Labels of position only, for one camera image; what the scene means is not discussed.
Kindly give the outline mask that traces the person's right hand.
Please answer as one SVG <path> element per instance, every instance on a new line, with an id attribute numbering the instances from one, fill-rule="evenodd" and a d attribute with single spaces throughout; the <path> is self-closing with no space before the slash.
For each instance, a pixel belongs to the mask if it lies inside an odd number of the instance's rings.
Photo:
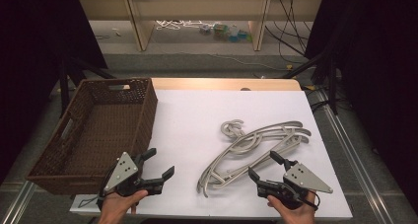
<path id="1" fill-rule="evenodd" d="M 314 224 L 315 210 L 313 207 L 303 204 L 297 209 L 289 209 L 272 195 L 268 195 L 267 200 L 267 205 L 279 212 L 285 224 Z"/>

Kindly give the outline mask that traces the person's left hand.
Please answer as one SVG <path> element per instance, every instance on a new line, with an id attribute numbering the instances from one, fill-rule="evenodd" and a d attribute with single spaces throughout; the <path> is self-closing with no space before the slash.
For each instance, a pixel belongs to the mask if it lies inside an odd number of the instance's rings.
<path id="1" fill-rule="evenodd" d="M 139 201 L 148 195 L 146 190 L 138 190 L 129 196 L 120 196 L 117 193 L 109 194 L 103 203 L 98 224 L 120 224 L 123 217 L 130 212 L 137 212 Z"/>

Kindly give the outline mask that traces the dark curtain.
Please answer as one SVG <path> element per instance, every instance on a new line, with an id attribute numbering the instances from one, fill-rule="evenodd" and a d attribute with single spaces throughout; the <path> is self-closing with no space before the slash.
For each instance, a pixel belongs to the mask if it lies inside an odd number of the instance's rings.
<path id="1" fill-rule="evenodd" d="M 106 67 L 80 0 L 0 0 L 0 184 L 58 81 L 61 52 Z"/>
<path id="2" fill-rule="evenodd" d="M 356 0 L 322 0 L 306 49 L 319 55 Z M 337 67 L 349 101 L 418 214 L 418 0 L 361 0 Z"/>

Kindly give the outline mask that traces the black metal stand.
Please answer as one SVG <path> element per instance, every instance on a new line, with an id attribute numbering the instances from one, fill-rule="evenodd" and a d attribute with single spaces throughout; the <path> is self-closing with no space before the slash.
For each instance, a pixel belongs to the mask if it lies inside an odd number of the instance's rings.
<path id="1" fill-rule="evenodd" d="M 328 104 L 334 114 L 338 114 L 336 108 L 336 61 L 334 54 L 329 50 L 324 50 L 317 56 L 308 60 L 306 63 L 282 76 L 282 79 L 291 79 L 305 70 L 315 66 L 311 80 L 315 84 L 322 84 L 324 80 L 328 82 Z"/>
<path id="2" fill-rule="evenodd" d="M 114 76 L 103 71 L 100 67 L 96 67 L 81 58 L 65 54 L 59 64 L 59 84 L 61 90 L 61 114 L 66 112 L 70 103 L 68 79 L 78 86 L 82 80 L 86 78 L 84 70 L 93 72 L 94 74 L 105 78 L 114 79 Z"/>

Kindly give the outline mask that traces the metal floor rail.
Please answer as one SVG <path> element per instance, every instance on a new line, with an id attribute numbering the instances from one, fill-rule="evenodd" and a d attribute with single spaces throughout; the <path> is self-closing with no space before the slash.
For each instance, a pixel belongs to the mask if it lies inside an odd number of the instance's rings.
<path id="1" fill-rule="evenodd" d="M 339 140 L 342 150 L 353 170 L 357 181 L 369 202 L 379 224 L 394 224 L 391 215 L 388 212 L 387 206 L 383 201 L 383 198 L 378 192 L 377 187 L 373 183 L 369 173 L 366 170 L 365 165 L 361 161 L 351 139 L 349 138 L 341 120 L 334 114 L 329 103 L 330 98 L 326 95 L 323 89 L 317 91 L 317 97 L 321 102 L 326 102 L 324 106 L 325 114 Z"/>
<path id="2" fill-rule="evenodd" d="M 25 181 L 18 189 L 18 193 L 7 209 L 0 224 L 19 224 L 35 193 L 36 185 Z"/>

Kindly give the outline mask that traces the brown wicker basket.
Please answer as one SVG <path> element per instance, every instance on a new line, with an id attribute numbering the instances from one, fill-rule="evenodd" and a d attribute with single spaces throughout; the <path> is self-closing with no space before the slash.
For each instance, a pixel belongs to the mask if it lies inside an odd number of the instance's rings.
<path id="1" fill-rule="evenodd" d="M 98 192 L 118 156 L 148 149 L 157 104 L 150 78 L 82 81 L 27 180 L 52 194 Z"/>

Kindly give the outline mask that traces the colourful toy blocks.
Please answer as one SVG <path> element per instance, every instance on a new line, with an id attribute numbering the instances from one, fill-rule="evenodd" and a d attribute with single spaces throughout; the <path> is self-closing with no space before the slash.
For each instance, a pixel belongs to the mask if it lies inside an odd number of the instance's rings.
<path id="1" fill-rule="evenodd" d="M 225 25 L 225 24 L 204 24 L 199 27 L 199 32 L 202 35 L 213 35 L 214 39 L 226 40 L 229 42 L 247 41 L 252 42 L 252 36 L 250 33 L 239 29 L 236 25 Z"/>

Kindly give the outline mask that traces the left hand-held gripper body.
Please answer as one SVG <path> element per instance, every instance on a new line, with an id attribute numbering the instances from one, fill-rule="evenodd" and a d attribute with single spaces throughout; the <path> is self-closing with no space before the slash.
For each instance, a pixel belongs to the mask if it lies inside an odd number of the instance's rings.
<path id="1" fill-rule="evenodd" d="M 144 180 L 139 175 L 143 162 L 140 160 L 141 155 L 132 158 L 127 152 L 122 153 L 104 179 L 98 194 L 99 201 L 103 201 L 112 192 L 120 196 L 129 196 L 138 190 L 146 190 L 149 195 L 162 193 L 164 185 L 158 186 L 157 179 Z"/>

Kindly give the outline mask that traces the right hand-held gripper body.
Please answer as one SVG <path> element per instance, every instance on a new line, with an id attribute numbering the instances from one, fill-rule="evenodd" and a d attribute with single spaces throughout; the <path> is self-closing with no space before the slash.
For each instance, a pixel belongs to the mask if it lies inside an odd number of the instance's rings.
<path id="1" fill-rule="evenodd" d="M 318 210 L 319 202 L 308 201 L 311 191 L 333 193 L 333 188 L 297 161 L 280 162 L 285 168 L 282 182 L 262 181 L 257 178 L 257 195 L 266 198 L 272 195 L 288 209 L 295 210 L 306 204 Z"/>

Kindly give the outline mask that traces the light wooden shelf unit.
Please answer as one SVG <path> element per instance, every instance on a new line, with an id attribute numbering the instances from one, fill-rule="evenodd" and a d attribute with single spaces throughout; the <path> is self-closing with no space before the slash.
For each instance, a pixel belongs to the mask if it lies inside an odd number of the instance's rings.
<path id="1" fill-rule="evenodd" d="M 90 20 L 128 21 L 144 51 L 157 20 L 246 21 L 253 49 L 261 50 L 264 26 L 283 21 L 286 8 L 298 22 L 315 20 L 321 0 L 79 0 Z"/>

